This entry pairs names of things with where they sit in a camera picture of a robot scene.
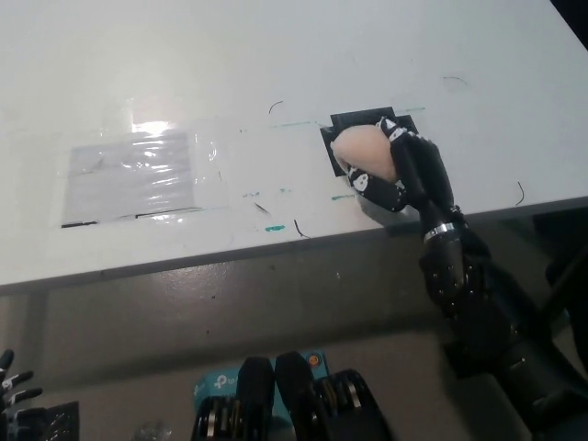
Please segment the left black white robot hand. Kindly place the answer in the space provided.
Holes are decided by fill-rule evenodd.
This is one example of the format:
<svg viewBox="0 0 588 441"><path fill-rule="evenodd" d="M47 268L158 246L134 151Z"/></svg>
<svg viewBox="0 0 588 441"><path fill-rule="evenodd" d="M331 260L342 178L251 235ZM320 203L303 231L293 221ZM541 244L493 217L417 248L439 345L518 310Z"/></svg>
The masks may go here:
<svg viewBox="0 0 588 441"><path fill-rule="evenodd" d="M15 352L6 349L1 353L1 415L14 419L32 418L44 411L32 407L30 402L43 393L43 388L33 388L27 383L33 379L32 370L11 374Z"/></svg>

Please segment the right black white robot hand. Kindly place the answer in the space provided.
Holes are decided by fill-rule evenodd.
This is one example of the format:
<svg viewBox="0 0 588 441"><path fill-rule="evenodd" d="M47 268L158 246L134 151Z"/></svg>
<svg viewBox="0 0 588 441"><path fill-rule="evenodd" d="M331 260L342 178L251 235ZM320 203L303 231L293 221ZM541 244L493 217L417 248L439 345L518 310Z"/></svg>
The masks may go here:
<svg viewBox="0 0 588 441"><path fill-rule="evenodd" d="M345 129L331 148L356 193L390 212L415 209L426 239L466 224L437 146L397 120Z"/></svg>

